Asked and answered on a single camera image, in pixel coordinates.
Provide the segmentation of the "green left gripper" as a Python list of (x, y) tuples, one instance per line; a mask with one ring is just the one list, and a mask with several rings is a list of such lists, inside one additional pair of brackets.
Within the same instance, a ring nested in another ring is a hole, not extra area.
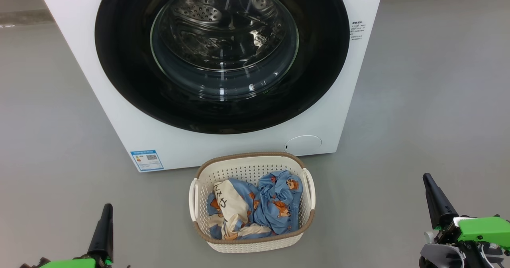
[(90, 246), (89, 257), (69, 260), (42, 261), (39, 268), (112, 268), (113, 267), (113, 206), (105, 204), (97, 222)]

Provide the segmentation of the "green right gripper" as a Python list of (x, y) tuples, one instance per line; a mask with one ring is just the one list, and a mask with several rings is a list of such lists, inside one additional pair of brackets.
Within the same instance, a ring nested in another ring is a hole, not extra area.
[(427, 268), (508, 268), (510, 224), (501, 217), (458, 217), (432, 175), (422, 177), (432, 228), (426, 232)]

